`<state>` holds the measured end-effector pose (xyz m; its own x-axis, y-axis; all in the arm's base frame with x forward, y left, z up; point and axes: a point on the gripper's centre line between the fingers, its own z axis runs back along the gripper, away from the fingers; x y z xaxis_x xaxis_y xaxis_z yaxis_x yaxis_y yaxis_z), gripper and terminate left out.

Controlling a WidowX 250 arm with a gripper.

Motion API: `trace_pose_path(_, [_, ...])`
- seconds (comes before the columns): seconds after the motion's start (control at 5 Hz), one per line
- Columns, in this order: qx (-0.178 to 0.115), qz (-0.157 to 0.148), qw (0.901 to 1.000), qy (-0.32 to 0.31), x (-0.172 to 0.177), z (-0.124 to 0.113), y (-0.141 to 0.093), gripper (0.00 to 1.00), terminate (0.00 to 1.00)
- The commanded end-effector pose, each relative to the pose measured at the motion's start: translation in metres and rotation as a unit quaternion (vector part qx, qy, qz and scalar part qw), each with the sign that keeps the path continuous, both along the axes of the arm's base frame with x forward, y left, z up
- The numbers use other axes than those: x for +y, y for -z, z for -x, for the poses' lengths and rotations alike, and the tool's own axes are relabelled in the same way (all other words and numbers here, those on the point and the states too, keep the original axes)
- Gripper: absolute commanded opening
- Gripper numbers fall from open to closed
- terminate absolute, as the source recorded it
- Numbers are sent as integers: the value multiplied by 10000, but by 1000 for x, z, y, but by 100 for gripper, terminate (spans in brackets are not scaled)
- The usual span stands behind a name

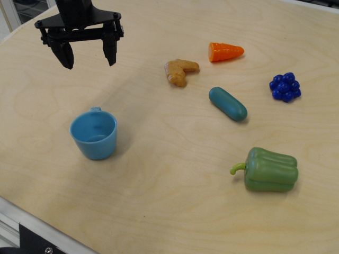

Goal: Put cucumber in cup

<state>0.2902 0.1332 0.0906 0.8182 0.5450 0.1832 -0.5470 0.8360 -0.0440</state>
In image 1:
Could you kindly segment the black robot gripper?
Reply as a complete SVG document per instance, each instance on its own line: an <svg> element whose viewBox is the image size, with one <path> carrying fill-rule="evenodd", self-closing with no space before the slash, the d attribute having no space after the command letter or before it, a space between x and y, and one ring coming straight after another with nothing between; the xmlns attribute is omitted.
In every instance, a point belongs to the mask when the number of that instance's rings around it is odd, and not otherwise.
<svg viewBox="0 0 339 254"><path fill-rule="evenodd" d="M110 66L116 63L117 41L124 36L120 24L121 14L100 10L91 0L56 1L59 14L35 22L41 32L41 40L47 43L47 30L63 33L68 41L96 40L101 38L103 52ZM52 52L67 69L74 65L73 50L68 42L51 43Z"/></svg>

